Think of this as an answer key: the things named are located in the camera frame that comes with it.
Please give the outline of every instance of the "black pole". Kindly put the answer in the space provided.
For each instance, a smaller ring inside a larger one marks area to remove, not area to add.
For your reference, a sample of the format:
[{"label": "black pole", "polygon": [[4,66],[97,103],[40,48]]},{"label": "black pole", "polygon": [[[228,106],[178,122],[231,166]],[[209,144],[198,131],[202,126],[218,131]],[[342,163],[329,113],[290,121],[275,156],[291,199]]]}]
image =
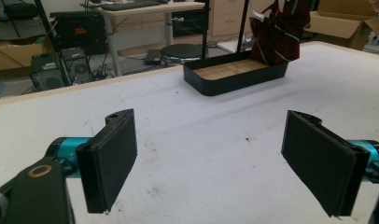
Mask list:
[{"label": "black pole", "polygon": [[45,13],[44,7],[42,6],[41,0],[35,0],[35,5],[38,9],[39,17],[41,18],[44,28],[48,34],[49,40],[52,43],[53,48],[57,50],[55,38],[53,36],[53,33],[50,31],[51,27],[48,21],[47,14]]},{"label": "black pole", "polygon": [[245,5],[243,8],[242,23],[240,25],[240,32],[239,32],[239,37],[238,37],[238,48],[236,49],[236,53],[240,53],[240,50],[242,48],[242,36],[243,36],[243,33],[245,32],[247,8],[248,8],[248,0],[245,0]]},{"label": "black pole", "polygon": [[207,43],[207,31],[209,30],[209,2],[210,0],[204,1],[204,36],[202,41],[202,59],[206,58],[206,43]]}]

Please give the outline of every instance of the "wooden tray bottom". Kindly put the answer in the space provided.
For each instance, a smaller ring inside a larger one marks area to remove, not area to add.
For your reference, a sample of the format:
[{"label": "wooden tray bottom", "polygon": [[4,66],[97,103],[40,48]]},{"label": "wooden tray bottom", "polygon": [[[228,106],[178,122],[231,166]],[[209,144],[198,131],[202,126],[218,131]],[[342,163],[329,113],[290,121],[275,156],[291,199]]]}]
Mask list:
[{"label": "wooden tray bottom", "polygon": [[220,78],[230,77],[265,67],[268,67],[268,65],[251,59],[245,59],[242,61],[222,63],[215,66],[200,68],[194,70],[193,72],[203,79],[217,80]]}]

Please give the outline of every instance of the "cardboard box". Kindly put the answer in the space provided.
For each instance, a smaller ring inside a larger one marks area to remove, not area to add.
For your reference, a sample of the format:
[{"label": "cardboard box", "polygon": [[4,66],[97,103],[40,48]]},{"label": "cardboard box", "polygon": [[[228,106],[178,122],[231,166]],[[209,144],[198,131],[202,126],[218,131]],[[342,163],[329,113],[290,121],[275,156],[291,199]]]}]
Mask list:
[{"label": "cardboard box", "polygon": [[304,40],[363,50],[371,31],[379,34],[379,18],[368,1],[323,0],[311,12]]},{"label": "cardboard box", "polygon": [[44,35],[1,40],[0,71],[30,67],[33,55],[50,52],[53,52],[53,47]]}]

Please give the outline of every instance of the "red striped fabric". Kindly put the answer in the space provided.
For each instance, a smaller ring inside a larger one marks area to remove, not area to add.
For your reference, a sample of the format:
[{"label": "red striped fabric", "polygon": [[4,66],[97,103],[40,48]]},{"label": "red striped fabric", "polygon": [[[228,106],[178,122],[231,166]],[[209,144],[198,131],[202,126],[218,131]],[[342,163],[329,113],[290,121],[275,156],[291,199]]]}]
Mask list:
[{"label": "red striped fabric", "polygon": [[262,13],[271,10],[264,21],[250,18],[256,41],[251,56],[269,65],[288,63],[300,58],[303,29],[310,26],[309,7],[306,0],[286,0],[283,10],[278,0]]}]

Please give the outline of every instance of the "white table surface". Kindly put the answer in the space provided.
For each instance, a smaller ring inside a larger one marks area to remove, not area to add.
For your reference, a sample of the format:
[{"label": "white table surface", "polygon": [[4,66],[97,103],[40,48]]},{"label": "white table surface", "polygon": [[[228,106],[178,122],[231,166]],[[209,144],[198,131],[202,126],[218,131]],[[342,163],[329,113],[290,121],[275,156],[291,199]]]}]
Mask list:
[{"label": "white table surface", "polygon": [[351,217],[330,218],[280,150],[289,109],[343,138],[379,141],[379,57],[317,43],[301,51],[285,77],[215,97],[178,66],[0,101],[0,186],[55,138],[94,136],[105,116],[134,108],[138,157],[111,213],[88,214],[80,180],[67,180],[79,224],[368,223],[378,185],[361,184]]}]

